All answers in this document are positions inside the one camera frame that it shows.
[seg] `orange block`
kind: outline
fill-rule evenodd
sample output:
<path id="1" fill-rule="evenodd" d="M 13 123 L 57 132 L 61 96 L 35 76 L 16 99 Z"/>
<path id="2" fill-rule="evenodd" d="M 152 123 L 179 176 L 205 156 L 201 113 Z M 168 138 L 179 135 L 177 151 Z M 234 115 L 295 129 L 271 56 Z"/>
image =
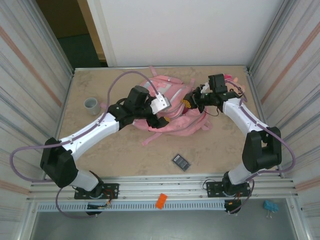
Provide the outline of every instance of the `orange block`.
<path id="1" fill-rule="evenodd" d="M 158 208 L 158 209 L 162 209 L 164 207 L 164 205 L 165 205 L 167 197 L 168 197 L 167 195 L 161 193 L 159 198 L 158 198 L 158 201 L 155 204 L 155 207 Z"/>

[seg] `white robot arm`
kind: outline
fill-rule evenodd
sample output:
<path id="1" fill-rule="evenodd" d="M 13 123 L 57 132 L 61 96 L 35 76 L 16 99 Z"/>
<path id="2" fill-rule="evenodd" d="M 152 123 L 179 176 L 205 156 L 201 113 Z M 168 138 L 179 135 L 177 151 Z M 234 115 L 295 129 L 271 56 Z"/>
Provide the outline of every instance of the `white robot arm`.
<path id="1" fill-rule="evenodd" d="M 44 149 L 41 158 L 41 168 L 60 188 L 70 185 L 87 191 L 92 198 L 98 197 L 103 182 L 93 172 L 77 169 L 75 161 L 96 143 L 131 124 L 134 119 L 146 119 L 153 128 L 162 128 L 168 124 L 164 117 L 156 116 L 158 112 L 171 106 L 170 101 L 160 93 L 151 97 L 146 88 L 135 86 L 128 97 L 123 99 L 123 104 L 120 103 L 111 105 L 107 113 L 72 135 L 58 141 L 54 138 L 46 141 L 46 145 L 70 141 L 63 146 Z M 92 127 L 93 130 L 73 140 Z"/>
<path id="2" fill-rule="evenodd" d="M 210 88 L 212 92 L 204 92 L 207 88 Z M 228 92 L 223 74 L 209 76 L 207 83 L 188 93 L 182 102 L 187 108 L 198 108 L 200 112 L 204 111 L 205 106 L 217 106 L 246 136 L 242 163 L 235 169 L 226 172 L 221 182 L 207 183 L 211 197 L 233 196 L 240 192 L 244 197 L 249 194 L 247 190 L 250 190 L 250 187 L 247 181 L 250 177 L 256 175 L 260 170 L 270 169 L 281 163 L 281 143 L 260 126 L 278 137 L 281 137 L 280 130 L 261 122 L 242 103 L 240 96 L 235 91 Z"/>

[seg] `marble surface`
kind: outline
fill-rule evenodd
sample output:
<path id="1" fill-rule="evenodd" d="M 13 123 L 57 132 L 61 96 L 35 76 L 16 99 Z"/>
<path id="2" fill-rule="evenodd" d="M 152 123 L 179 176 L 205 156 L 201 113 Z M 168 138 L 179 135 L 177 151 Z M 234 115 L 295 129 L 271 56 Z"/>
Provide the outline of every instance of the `marble surface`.
<path id="1" fill-rule="evenodd" d="M 206 82 L 208 76 L 213 74 L 225 73 L 238 77 L 238 82 L 246 86 L 246 105 L 257 115 L 243 66 L 163 67 L 156 70 L 159 75 L 172 76 L 185 82 L 194 78 L 196 86 Z M 116 77 L 126 71 L 128 69 L 76 70 L 60 138 L 69 136 L 98 117 L 86 113 L 85 99 L 95 97 L 106 102 L 109 86 Z M 137 71 L 152 77 L 148 68 Z M 119 81 L 111 91 L 111 104 L 126 97 L 130 89 L 140 84 L 143 79 L 137 74 L 128 74 Z M 211 113 L 216 112 L 213 106 L 209 109 Z M 224 173 L 242 161 L 245 136 L 223 113 L 218 117 L 210 116 L 210 121 L 212 129 L 209 131 L 200 129 L 188 137 L 163 134 L 147 146 L 142 146 L 142 142 L 153 133 L 129 125 L 90 148 L 79 158 L 76 165 L 91 170 L 100 177 L 183 174 L 171 161 L 174 156 L 181 154 L 191 163 L 185 172 L 187 174 Z"/>

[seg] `metal wall panel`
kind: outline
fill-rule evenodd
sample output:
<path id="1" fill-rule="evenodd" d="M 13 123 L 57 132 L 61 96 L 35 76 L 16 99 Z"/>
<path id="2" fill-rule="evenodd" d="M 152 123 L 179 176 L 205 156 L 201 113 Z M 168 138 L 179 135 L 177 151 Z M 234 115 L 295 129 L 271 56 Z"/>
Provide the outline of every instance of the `metal wall panel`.
<path id="1" fill-rule="evenodd" d="M 294 150 L 293 178 L 314 238 L 320 238 L 320 1 L 294 1 L 250 66 L 262 110 Z M 291 164 L 283 151 L 282 167 Z"/>
<path id="2" fill-rule="evenodd" d="M 12 239 L 30 183 L 11 170 L 9 154 L 56 134 L 72 78 L 69 62 L 32 0 L 0 2 L 0 239 Z M 41 151 L 14 159 L 27 177 L 40 178 Z"/>

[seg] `small cylinder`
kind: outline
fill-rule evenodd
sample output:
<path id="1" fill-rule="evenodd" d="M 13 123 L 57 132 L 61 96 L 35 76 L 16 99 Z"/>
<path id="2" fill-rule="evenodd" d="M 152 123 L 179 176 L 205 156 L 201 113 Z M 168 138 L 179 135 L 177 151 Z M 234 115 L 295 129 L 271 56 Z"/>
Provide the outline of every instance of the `small cylinder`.
<path id="1" fill-rule="evenodd" d="M 98 100 L 94 97 L 89 97 L 84 101 L 84 107 L 90 115 L 97 115 L 100 113 L 100 105 Z"/>

